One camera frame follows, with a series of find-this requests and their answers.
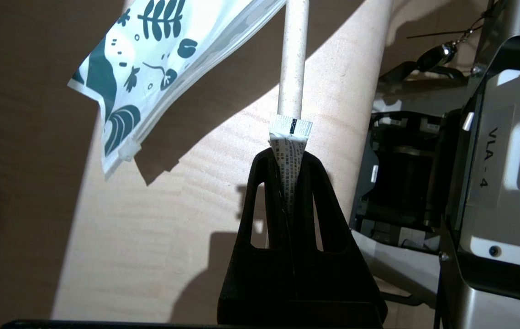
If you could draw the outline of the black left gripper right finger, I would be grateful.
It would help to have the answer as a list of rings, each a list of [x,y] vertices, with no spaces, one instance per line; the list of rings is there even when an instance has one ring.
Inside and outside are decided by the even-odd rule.
[[[326,169],[310,153],[302,156],[295,192],[294,266],[300,292],[310,300],[364,302],[388,311]]]

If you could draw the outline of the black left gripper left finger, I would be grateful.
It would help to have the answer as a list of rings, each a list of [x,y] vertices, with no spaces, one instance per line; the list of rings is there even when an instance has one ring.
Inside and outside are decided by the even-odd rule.
[[[268,248],[251,243],[258,186],[264,184]],[[289,228],[272,149],[253,159],[241,221],[218,299],[220,325],[281,325],[295,297]]]

